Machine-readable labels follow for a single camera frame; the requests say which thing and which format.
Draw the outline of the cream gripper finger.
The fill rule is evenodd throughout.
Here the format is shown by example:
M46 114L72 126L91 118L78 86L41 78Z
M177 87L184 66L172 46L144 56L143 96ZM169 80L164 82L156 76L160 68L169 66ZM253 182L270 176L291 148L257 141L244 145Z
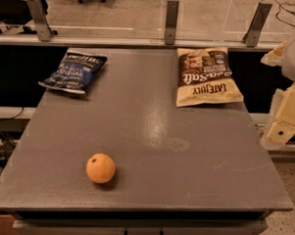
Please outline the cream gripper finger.
M285 45L286 42L282 42L277 47L270 50L262 57L261 63L271 67L280 67L282 65Z
M284 146L295 135L295 82L286 90L277 89L271 99L270 116L261 145L271 151Z

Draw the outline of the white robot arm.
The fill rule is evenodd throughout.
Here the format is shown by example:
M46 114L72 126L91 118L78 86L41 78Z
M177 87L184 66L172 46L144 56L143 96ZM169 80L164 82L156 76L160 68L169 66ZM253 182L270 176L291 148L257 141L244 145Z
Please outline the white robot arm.
M286 90L277 89L271 99L270 116L260 143L274 151L295 135L295 30L285 42L266 53L261 62L281 67L283 76L293 81Z

